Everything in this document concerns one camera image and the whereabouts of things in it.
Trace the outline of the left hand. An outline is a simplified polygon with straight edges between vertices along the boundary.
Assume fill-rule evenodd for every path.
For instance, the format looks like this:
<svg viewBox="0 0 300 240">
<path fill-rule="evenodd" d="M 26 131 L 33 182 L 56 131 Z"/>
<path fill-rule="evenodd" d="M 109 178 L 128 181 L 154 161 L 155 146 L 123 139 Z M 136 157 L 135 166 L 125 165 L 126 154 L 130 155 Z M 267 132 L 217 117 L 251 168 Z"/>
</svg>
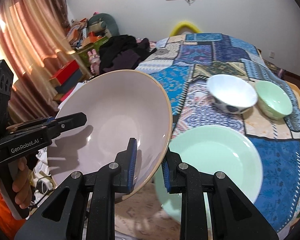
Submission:
<svg viewBox="0 0 300 240">
<path fill-rule="evenodd" d="M 17 194 L 15 203 L 21 208 L 29 207 L 32 199 L 30 181 L 28 179 L 29 167 L 25 157 L 18 159 L 18 174 L 13 182 L 12 190 Z"/>
</svg>

